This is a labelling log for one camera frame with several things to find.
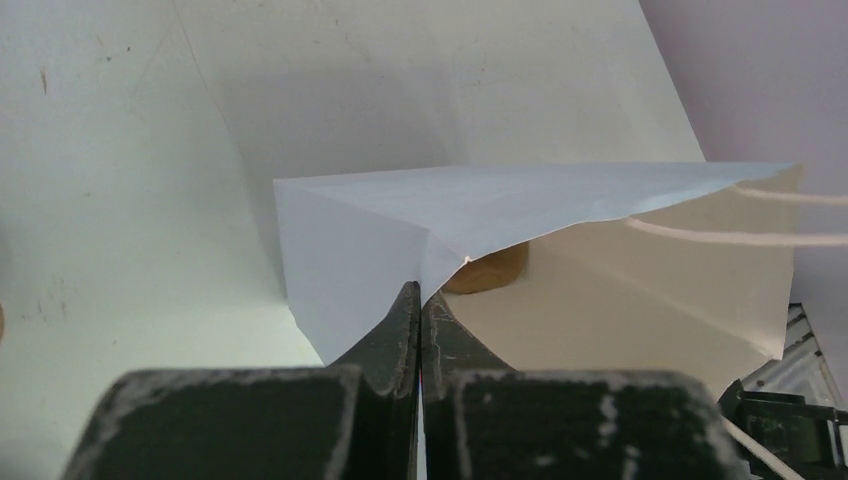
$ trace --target white paper bag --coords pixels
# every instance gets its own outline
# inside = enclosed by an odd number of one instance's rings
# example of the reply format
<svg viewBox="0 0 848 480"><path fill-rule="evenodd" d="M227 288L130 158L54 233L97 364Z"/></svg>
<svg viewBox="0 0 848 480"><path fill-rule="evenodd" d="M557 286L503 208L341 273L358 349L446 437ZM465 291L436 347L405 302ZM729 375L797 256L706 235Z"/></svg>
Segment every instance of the white paper bag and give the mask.
<svg viewBox="0 0 848 480"><path fill-rule="evenodd" d="M793 248L666 238L671 228L793 233L800 167L572 164L446 167L278 180L289 304L322 360L379 322L400 286L422 302L465 263L532 240L526 271L448 296L518 369L671 369L716 395L783 352Z"/></svg>

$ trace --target twisted paper handle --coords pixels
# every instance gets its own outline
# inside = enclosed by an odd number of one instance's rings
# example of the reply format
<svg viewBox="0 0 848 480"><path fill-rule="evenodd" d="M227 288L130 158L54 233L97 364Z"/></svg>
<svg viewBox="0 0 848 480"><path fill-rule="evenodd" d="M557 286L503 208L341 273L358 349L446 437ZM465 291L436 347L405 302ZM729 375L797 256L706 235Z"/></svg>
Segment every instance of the twisted paper handle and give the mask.
<svg viewBox="0 0 848 480"><path fill-rule="evenodd" d="M848 196L805 195L800 193L767 192L752 188L735 186L740 195L778 202L848 206ZM752 247L845 247L848 235L792 235L783 233L745 233L745 232L702 232L681 228L664 227L643 222L635 218L626 218L625 225L646 233L662 237L675 238L699 243L722 243L727 245L745 245Z"/></svg>

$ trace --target white wall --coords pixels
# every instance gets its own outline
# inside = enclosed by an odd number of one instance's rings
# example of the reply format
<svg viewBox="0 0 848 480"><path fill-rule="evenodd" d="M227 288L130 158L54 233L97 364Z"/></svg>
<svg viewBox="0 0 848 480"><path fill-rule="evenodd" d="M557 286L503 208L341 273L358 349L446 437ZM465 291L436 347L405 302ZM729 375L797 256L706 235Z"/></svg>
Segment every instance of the white wall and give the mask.
<svg viewBox="0 0 848 480"><path fill-rule="evenodd" d="M641 0L708 161L800 162L802 190L848 194L848 3ZM807 232L846 233L811 208ZM793 286L848 395L848 250L800 250Z"/></svg>
<svg viewBox="0 0 848 480"><path fill-rule="evenodd" d="M274 177L606 160L703 161L636 0L0 4L0 478L129 369L317 362Z"/></svg>

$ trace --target folded paper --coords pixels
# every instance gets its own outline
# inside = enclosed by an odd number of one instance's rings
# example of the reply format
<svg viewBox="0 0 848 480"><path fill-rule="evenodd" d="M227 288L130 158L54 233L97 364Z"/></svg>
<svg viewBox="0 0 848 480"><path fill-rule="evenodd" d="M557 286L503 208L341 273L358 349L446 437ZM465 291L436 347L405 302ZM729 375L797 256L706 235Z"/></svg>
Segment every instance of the folded paper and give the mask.
<svg viewBox="0 0 848 480"><path fill-rule="evenodd" d="M465 263L530 241L526 271L448 296L520 369L666 368L716 394L783 351L791 247L711 245L629 228L793 233L800 167L592 163L444 167L275 181L288 300L322 360L415 280L426 302Z"/></svg>

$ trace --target gray wall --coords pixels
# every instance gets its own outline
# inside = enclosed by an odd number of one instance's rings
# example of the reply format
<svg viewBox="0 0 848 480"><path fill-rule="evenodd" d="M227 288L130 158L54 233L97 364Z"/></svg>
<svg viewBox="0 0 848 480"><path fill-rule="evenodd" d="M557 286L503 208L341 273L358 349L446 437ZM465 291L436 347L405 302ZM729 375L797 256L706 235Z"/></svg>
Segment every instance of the gray wall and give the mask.
<svg viewBox="0 0 848 480"><path fill-rule="evenodd" d="M802 162L804 191L848 194L848 2L641 4L708 161ZM848 211L804 213L848 233ZM848 396L848 250L799 250L793 297Z"/></svg>

